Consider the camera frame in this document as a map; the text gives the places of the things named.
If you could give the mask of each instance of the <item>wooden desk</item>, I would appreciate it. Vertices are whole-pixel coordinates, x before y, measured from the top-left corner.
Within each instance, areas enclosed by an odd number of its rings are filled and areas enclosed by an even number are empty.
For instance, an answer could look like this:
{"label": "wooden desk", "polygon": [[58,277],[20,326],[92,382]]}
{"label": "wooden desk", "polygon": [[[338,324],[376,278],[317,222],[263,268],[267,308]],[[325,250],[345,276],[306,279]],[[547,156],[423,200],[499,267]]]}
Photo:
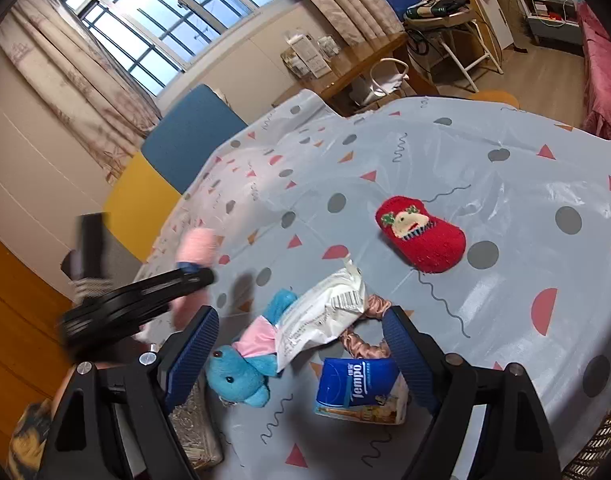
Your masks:
{"label": "wooden desk", "polygon": [[332,97],[346,88],[353,79],[369,70],[374,63],[384,57],[394,57],[406,62],[410,66],[409,84],[417,94],[439,95],[436,86],[422,77],[410,62],[406,44],[408,35],[405,32],[391,34],[376,40],[369,40],[342,49],[341,53],[334,56],[329,64],[332,72],[323,77],[316,78],[312,74],[299,80],[288,90],[283,92],[272,103],[273,107],[279,106],[291,97],[297,95],[301,90],[308,89],[315,92],[324,101],[328,102]]}

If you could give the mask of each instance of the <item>red sock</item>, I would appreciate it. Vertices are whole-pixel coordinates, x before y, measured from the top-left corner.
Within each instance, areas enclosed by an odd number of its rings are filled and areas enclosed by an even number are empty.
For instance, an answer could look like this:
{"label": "red sock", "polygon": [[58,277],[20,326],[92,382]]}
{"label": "red sock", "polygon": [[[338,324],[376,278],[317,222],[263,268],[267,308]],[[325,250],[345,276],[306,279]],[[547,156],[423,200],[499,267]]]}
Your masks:
{"label": "red sock", "polygon": [[393,196],[381,204],[375,219],[385,235],[421,272],[444,272],[463,257],[463,231],[429,214],[421,200]]}

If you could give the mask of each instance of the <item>metal bolt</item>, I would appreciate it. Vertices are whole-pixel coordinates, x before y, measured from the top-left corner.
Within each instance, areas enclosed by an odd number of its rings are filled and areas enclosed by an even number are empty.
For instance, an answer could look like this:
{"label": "metal bolt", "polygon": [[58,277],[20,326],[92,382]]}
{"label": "metal bolt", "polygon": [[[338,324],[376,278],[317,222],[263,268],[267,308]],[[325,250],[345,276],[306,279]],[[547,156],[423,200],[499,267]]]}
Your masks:
{"label": "metal bolt", "polygon": [[448,363],[449,365],[461,366],[463,364],[463,358],[459,354],[455,354],[455,353],[446,354],[445,362]]}
{"label": "metal bolt", "polygon": [[139,356],[139,362],[142,365],[151,365],[156,361],[156,354],[154,352],[146,352],[145,354],[141,354]]}
{"label": "metal bolt", "polygon": [[508,371],[512,374],[512,375],[523,375],[523,372],[525,372],[525,368],[522,367],[519,363],[510,363],[508,365]]}
{"label": "metal bolt", "polygon": [[83,363],[79,363],[76,367],[76,371],[81,375],[86,375],[90,370],[92,370],[92,363],[84,361]]}

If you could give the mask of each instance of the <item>patterned sleeve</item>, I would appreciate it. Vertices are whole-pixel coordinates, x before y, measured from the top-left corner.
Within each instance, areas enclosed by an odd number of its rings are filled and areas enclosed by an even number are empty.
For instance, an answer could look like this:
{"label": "patterned sleeve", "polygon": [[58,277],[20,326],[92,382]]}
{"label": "patterned sleeve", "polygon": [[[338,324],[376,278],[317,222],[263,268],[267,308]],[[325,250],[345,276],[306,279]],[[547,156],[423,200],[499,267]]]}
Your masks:
{"label": "patterned sleeve", "polygon": [[6,468],[12,480],[34,480],[37,477],[52,422],[50,407],[48,399],[41,404],[29,405],[14,428]]}

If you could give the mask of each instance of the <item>window sill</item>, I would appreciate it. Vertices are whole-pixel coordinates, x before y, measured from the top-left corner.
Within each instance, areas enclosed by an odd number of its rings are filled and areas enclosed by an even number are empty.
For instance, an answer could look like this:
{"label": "window sill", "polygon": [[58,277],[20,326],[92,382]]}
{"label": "window sill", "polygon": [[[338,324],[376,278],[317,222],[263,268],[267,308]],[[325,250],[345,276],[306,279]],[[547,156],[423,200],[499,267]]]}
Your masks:
{"label": "window sill", "polygon": [[215,40],[202,52],[185,73],[179,73],[156,97],[155,102],[165,115],[167,111],[190,90],[194,82],[201,79],[215,64],[219,63],[232,50],[258,33],[271,22],[287,14],[302,0],[274,0],[256,9],[233,28]]}

